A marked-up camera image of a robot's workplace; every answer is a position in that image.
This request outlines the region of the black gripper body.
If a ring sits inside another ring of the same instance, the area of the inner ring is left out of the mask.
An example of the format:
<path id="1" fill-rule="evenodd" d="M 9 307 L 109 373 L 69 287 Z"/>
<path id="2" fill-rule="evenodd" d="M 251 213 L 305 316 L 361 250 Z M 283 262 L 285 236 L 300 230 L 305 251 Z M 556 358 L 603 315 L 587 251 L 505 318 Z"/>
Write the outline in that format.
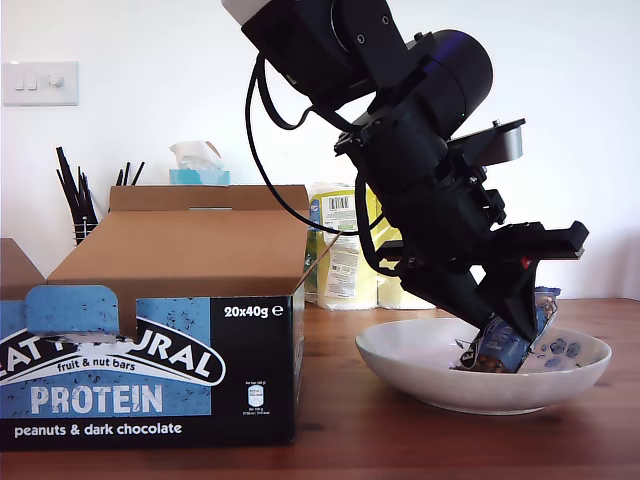
<path id="1" fill-rule="evenodd" d="M 376 249 L 372 262 L 401 258 L 408 267 L 441 264 L 452 273 L 488 262 L 577 260 L 587 227 L 573 222 L 546 229 L 539 222 L 506 224 L 499 192 L 486 189 L 489 166 L 522 155 L 518 137 L 405 139 L 355 137 L 352 161 L 357 181 L 369 188 L 382 213 L 402 236 L 402 245 Z"/>

